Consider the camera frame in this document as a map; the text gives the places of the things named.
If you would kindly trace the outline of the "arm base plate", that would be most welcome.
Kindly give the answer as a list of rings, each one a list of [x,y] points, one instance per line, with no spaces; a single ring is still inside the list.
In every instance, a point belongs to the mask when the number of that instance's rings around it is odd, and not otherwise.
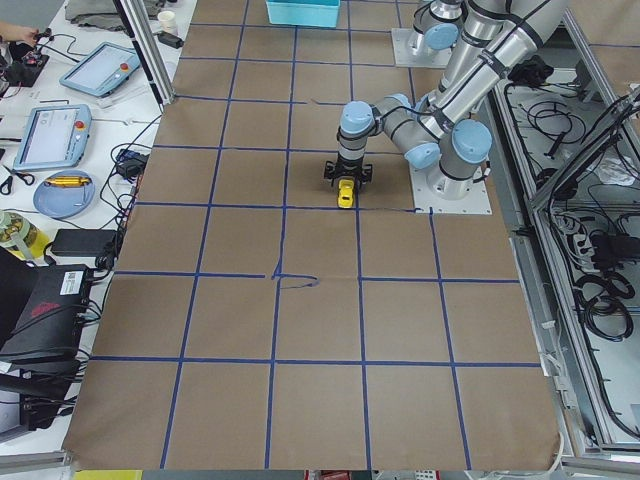
[[[455,153],[424,169],[409,166],[414,207],[422,213],[491,215],[491,205],[480,164]]]
[[[448,28],[444,33],[431,30],[427,34],[419,34],[414,29],[393,28],[391,37],[398,67],[444,69],[456,42]]]

